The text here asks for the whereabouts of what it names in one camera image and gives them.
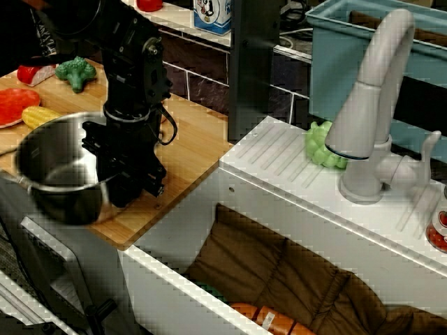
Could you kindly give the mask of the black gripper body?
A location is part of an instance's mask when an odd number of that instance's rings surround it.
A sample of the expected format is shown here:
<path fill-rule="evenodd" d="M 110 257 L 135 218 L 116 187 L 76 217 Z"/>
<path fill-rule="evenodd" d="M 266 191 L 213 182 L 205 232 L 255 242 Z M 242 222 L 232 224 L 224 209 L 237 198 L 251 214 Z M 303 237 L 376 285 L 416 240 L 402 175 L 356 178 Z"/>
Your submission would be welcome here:
<path fill-rule="evenodd" d="M 149 124 L 125 127 L 110 121 L 105 124 L 85 121 L 82 127 L 85 130 L 82 147 L 95 157 L 104 155 L 110 161 L 112 176 L 104 181 L 107 189 L 108 181 L 122 174 L 137 179 L 142 191 L 153 196 L 163 193 L 166 169 L 154 153 L 158 136 Z"/>

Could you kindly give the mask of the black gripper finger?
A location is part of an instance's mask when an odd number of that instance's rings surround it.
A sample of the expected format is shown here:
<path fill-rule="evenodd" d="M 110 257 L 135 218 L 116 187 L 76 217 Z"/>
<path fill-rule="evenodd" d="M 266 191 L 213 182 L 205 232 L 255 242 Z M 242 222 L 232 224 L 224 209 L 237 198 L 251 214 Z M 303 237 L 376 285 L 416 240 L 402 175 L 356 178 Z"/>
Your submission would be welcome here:
<path fill-rule="evenodd" d="M 96 157 L 96 174 L 98 182 L 106 181 L 112 176 L 110 161 L 104 155 Z"/>
<path fill-rule="evenodd" d="M 118 174 L 108 181 L 108 195 L 111 203 L 125 208 L 142 193 L 142 186 L 133 177 Z"/>

